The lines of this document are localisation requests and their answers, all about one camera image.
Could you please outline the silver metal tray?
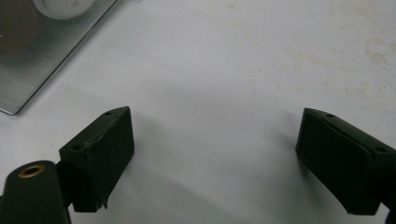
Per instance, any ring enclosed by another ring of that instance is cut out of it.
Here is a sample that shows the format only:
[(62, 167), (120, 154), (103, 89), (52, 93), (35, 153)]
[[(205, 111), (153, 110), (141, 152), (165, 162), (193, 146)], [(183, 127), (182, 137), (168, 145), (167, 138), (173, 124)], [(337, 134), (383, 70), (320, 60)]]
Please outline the silver metal tray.
[(119, 0), (95, 0), (71, 20), (38, 16), (42, 29), (21, 51), (0, 58), (0, 111), (18, 114), (105, 19)]

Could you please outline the white round object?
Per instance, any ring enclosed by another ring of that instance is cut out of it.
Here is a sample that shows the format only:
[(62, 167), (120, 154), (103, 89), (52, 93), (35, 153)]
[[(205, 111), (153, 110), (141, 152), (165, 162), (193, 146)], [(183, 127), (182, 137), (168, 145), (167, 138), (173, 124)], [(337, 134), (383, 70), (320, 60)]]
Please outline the white round object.
[(88, 11), (96, 0), (32, 0), (35, 8), (54, 20), (74, 19)]

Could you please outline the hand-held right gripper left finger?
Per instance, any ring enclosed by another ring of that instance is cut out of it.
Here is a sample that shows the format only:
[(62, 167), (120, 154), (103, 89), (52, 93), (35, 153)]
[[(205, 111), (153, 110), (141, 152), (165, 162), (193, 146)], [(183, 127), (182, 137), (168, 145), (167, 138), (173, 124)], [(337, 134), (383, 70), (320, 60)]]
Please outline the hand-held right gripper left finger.
[(83, 213), (107, 207), (133, 155), (130, 108), (103, 113), (60, 149), (57, 170), (65, 203)]

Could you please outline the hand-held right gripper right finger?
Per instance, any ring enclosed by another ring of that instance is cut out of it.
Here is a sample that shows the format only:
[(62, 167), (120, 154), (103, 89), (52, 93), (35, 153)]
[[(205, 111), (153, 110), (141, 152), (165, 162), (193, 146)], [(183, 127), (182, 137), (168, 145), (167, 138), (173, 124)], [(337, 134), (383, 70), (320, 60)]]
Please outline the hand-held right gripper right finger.
[(349, 214), (372, 216), (380, 204), (396, 212), (396, 149), (333, 114), (306, 108), (296, 153)]

